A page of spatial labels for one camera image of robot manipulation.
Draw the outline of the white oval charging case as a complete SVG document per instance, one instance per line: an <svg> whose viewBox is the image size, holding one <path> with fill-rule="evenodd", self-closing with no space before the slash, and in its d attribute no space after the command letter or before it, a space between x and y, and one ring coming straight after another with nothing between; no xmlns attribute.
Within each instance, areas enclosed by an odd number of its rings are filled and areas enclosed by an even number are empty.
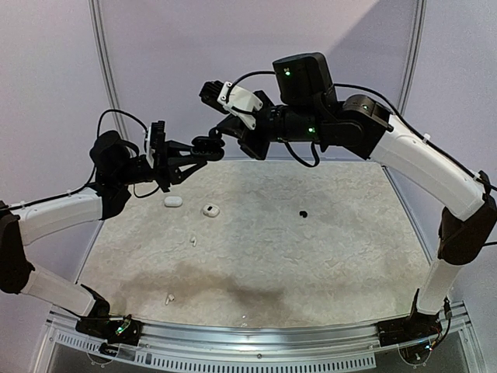
<svg viewBox="0 0 497 373"><path fill-rule="evenodd" d="M177 196L166 197L163 201L165 207L176 208L183 205L183 199Z"/></svg>

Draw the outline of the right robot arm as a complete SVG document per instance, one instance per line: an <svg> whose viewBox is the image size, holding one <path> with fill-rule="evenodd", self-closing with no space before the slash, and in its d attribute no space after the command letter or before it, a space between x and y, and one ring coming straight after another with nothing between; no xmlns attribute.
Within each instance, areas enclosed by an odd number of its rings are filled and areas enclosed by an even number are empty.
<svg viewBox="0 0 497 373"><path fill-rule="evenodd" d="M461 268L484 247L496 224L493 185L408 124L383 96L358 89L336 95L325 56L296 54L273 62L280 104L239 82L206 82L201 100L227 115L217 130L236 138L249 157L263 160L273 142L307 142L313 155L331 146L397 170L443 204L437 258L416 292L410 314L400 320L409 339L419 338L437 319Z"/></svg>

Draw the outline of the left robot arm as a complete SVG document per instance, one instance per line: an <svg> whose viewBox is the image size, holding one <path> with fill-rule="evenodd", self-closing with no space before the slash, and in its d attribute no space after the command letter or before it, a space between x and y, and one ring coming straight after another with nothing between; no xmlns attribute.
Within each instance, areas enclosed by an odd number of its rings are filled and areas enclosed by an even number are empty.
<svg viewBox="0 0 497 373"><path fill-rule="evenodd" d="M121 138L117 131L97 137L89 155L95 179L79 191L49 197L41 202L1 206L1 290L50 302L80 319L99 337L115 331L109 303L92 289L76 285L28 261L25 247L55 232L94 221L105 221L123 212L131 198L130 186L156 183L164 192L220 159L221 149L210 151L205 138L191 145L166 140L153 124L147 132L148 154Z"/></svg>

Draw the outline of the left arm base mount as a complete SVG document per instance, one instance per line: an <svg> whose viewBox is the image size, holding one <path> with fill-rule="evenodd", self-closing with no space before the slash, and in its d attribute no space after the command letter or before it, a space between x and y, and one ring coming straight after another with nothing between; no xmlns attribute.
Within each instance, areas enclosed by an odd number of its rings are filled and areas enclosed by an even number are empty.
<svg viewBox="0 0 497 373"><path fill-rule="evenodd" d="M87 336L105 340L108 344L139 344L144 323L132 315L81 317L76 323L76 331Z"/></svg>

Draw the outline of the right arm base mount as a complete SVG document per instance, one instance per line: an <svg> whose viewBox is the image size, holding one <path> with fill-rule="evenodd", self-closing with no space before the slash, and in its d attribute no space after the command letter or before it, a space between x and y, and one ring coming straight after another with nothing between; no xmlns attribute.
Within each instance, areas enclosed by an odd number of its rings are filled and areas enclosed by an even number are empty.
<svg viewBox="0 0 497 373"><path fill-rule="evenodd" d="M376 323L377 335L382 347L421 340L441 332L439 313L425 314L415 306L407 316Z"/></svg>

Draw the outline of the black charging case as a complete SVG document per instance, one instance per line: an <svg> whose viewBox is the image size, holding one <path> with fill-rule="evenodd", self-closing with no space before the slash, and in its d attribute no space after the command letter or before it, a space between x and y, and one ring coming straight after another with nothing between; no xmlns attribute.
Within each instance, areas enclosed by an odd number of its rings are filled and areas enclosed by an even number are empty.
<svg viewBox="0 0 497 373"><path fill-rule="evenodd" d="M203 157L207 161L219 161L224 157L225 142L222 138L198 136L192 141L191 154Z"/></svg>

